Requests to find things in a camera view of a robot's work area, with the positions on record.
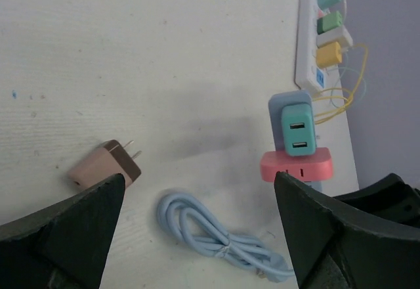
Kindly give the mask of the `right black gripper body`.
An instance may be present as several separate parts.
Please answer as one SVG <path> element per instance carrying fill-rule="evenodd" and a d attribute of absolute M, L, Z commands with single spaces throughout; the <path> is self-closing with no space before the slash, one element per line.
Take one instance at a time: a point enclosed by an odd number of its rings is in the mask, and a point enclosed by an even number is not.
<path fill-rule="evenodd" d="M 377 217 L 419 227 L 419 189 L 409 186 L 395 173 L 335 199 Z"/>

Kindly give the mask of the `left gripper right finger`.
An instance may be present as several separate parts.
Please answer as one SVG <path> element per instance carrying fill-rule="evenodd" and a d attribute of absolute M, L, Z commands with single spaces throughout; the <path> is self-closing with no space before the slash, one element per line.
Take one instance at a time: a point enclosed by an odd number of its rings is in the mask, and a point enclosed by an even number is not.
<path fill-rule="evenodd" d="M 419 227 L 358 210 L 284 172 L 274 190 L 300 288 L 419 287 Z"/>

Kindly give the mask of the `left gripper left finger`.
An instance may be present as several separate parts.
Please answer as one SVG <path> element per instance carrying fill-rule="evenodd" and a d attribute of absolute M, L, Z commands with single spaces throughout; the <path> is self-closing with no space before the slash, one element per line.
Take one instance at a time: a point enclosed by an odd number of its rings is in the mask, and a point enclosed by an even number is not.
<path fill-rule="evenodd" d="M 99 288 L 125 196 L 115 174 L 1 226 L 2 288 Z"/>

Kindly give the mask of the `pink plug adapter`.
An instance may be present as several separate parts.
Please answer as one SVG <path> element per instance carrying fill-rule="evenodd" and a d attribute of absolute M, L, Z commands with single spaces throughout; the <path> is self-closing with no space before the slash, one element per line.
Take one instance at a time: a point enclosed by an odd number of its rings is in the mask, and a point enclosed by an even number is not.
<path fill-rule="evenodd" d="M 307 156 L 290 156 L 284 150 L 265 152 L 260 160 L 263 181 L 274 182 L 277 172 L 284 172 L 303 182 L 326 181 L 333 177 L 331 153 L 319 147 Z"/>

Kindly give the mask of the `brown USB charger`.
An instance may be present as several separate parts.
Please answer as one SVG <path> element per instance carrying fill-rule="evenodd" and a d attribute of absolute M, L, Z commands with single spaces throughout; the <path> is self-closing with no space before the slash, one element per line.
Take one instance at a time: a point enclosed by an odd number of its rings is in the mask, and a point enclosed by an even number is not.
<path fill-rule="evenodd" d="M 87 189 L 115 174 L 122 174 L 125 186 L 129 187 L 142 173 L 135 162 L 142 151 L 134 154 L 127 152 L 132 143 L 129 141 L 122 145 L 115 139 L 102 143 L 69 170 L 68 178 L 82 189 Z"/>

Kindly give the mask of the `teal USB charger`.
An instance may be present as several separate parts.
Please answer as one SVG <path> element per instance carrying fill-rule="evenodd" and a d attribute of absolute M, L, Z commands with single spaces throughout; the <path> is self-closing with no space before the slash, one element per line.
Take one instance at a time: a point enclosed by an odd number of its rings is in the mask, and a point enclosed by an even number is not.
<path fill-rule="evenodd" d="M 290 156 L 310 156 L 316 151 L 316 136 L 311 105 L 288 105 L 282 109 L 285 151 Z"/>

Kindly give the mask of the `white power strip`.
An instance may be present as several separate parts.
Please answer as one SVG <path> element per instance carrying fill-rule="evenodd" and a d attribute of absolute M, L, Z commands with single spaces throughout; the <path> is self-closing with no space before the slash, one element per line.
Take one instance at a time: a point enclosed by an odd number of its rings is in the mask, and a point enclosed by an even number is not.
<path fill-rule="evenodd" d="M 334 12 L 334 6 L 321 10 L 317 0 L 299 0 L 295 83 L 299 88 L 306 89 L 312 94 L 319 93 L 327 87 L 332 71 L 337 68 L 337 65 L 324 69 L 319 68 L 316 64 L 317 49 L 338 41 L 343 54 L 353 46 L 353 39 L 345 27 L 345 11 L 336 10 L 343 16 L 342 26 L 320 35 L 317 33 L 317 20 Z"/>

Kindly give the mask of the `blue power strip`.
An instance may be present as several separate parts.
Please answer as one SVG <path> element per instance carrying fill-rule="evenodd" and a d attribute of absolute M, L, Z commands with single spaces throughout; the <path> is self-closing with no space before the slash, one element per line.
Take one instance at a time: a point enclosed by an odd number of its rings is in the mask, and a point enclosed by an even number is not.
<path fill-rule="evenodd" d="M 276 152 L 285 162 L 295 163 L 301 156 L 316 153 L 312 98 L 308 91 L 299 90 L 273 95 L 268 101 L 275 151 L 267 152 L 260 162 L 263 181 L 273 182 L 278 172 Z"/>

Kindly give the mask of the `yellow USB charger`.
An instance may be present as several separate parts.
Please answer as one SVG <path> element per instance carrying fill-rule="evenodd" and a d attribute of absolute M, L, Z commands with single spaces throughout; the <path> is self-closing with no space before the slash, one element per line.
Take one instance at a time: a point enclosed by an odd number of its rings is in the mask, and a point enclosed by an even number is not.
<path fill-rule="evenodd" d="M 328 43 L 316 51 L 316 64 L 324 69 L 342 63 L 343 54 L 338 41 Z"/>

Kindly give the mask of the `green USB charger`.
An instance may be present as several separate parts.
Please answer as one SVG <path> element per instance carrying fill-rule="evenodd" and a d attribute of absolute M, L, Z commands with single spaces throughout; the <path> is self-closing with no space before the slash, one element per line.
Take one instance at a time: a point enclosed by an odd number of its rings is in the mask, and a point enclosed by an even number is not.
<path fill-rule="evenodd" d="M 331 12 L 317 20 L 318 35 L 343 25 L 343 16 L 339 11 Z"/>

